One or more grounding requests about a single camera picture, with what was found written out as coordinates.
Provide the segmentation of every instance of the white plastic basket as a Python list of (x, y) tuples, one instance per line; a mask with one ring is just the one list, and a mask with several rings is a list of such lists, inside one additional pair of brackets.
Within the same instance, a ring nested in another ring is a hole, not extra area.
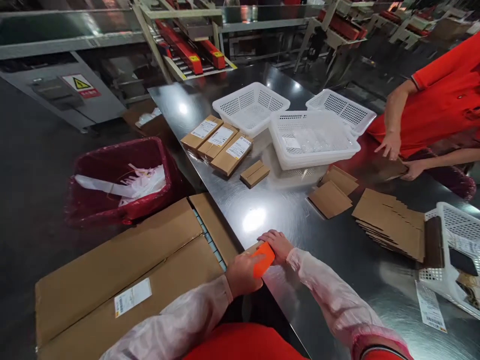
[[(420, 282), (480, 320), (480, 310), (477, 310), (465, 301), (467, 295), (456, 283), (459, 272), (450, 262), (449, 237), (446, 234), (446, 231), (449, 230), (455, 235), (480, 242), (480, 220), (446, 202), (438, 202), (435, 209), (425, 214), (425, 220), (435, 216), (439, 216), (441, 219), (445, 268), (427, 268), (420, 270)], [(479, 271), (479, 259), (477, 258), (473, 261)]]
[(269, 127), (270, 115), (290, 107), (290, 101), (259, 82), (215, 100), (213, 109), (223, 121), (254, 138)]
[(335, 91), (325, 89), (312, 97), (306, 103), (306, 109), (330, 110), (336, 113), (350, 128), (356, 137), (362, 135), (369, 127), (377, 114)]
[(284, 171), (332, 164), (360, 151), (355, 137), (332, 111), (276, 111), (269, 130)]

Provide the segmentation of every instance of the person's left hand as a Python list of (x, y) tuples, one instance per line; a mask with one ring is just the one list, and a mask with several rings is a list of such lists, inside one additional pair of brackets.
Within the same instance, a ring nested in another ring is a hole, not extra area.
[(231, 295), (235, 299), (240, 295), (247, 295), (260, 289), (264, 282), (254, 277), (254, 265), (265, 258), (265, 254), (254, 257), (248, 252), (235, 256), (233, 262), (226, 269), (226, 279), (230, 286)]
[(415, 180), (427, 168), (423, 160), (404, 161), (403, 164), (408, 167), (408, 172), (401, 179), (407, 181)]

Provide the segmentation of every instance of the white label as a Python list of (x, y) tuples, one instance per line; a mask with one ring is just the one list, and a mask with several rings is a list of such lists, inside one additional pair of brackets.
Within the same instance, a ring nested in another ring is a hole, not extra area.
[(223, 146), (223, 144), (225, 144), (225, 142), (233, 133), (234, 132), (232, 130), (222, 126), (217, 131), (215, 131), (215, 133), (210, 136), (207, 141), (213, 145), (217, 145), (220, 148)]
[(216, 122), (210, 120), (203, 120), (198, 127), (191, 132), (191, 134), (199, 137), (200, 139), (205, 139), (205, 137), (210, 134), (210, 132), (215, 129), (217, 126)]
[(250, 141), (248, 141), (243, 136), (240, 136), (240, 138), (228, 148), (226, 153), (232, 155), (235, 159), (238, 160), (250, 148), (250, 145), (252, 145)]
[(285, 144), (285, 146), (287, 148), (291, 148), (291, 149), (300, 149), (300, 144), (299, 142), (297, 141), (296, 138), (294, 137), (281, 137), (282, 140), (283, 140), (283, 143)]
[(474, 258), (480, 256), (480, 242), (467, 239), (466, 237), (456, 235), (453, 232), (446, 231), (448, 244), (466, 255)]
[(440, 312), (439, 302), (435, 293), (429, 288), (415, 281), (416, 296), (420, 305), (421, 321), (432, 328), (447, 332), (444, 317)]
[(115, 296), (115, 318), (125, 314), (150, 296), (152, 296), (152, 289), (150, 288), (150, 279), (147, 277), (127, 291)]

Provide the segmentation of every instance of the pink sleeve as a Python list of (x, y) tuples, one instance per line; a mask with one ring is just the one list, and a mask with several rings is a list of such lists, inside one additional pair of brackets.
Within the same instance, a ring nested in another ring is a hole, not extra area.
[(190, 290), (132, 328), (100, 360), (179, 359), (218, 324), (232, 293), (225, 275)]
[(333, 336), (350, 348), (353, 360), (373, 345), (412, 359), (405, 341), (384, 327), (375, 311), (328, 265), (299, 248), (294, 248), (286, 261), (310, 289)]

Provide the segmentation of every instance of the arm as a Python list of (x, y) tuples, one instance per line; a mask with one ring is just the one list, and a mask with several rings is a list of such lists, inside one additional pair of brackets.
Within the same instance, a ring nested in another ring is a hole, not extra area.
[(380, 146), (375, 149), (377, 153), (382, 148), (383, 157), (386, 157), (390, 152), (390, 160), (396, 160), (400, 153), (400, 129), (402, 121), (402, 113), (404, 112), (405, 104), (409, 95), (418, 92), (412, 80), (407, 80), (395, 90), (393, 90), (386, 99), (385, 106), (385, 137)]
[(472, 163), (476, 161), (480, 161), (480, 149), (477, 148), (460, 149), (443, 156), (415, 161), (405, 161), (404, 164), (408, 166), (408, 172), (401, 178), (412, 181), (427, 169)]
[(364, 352), (372, 347), (393, 351), (395, 359), (412, 359), (403, 339), (385, 328), (375, 311), (328, 265), (293, 248), (281, 232), (270, 230), (258, 239), (272, 247), (274, 264), (289, 264), (310, 289), (331, 333), (350, 348), (353, 360), (366, 359)]
[(263, 285), (253, 278), (253, 267), (263, 257), (237, 256), (225, 275), (186, 292), (160, 314), (139, 323), (100, 360), (181, 358), (210, 334), (235, 297)]

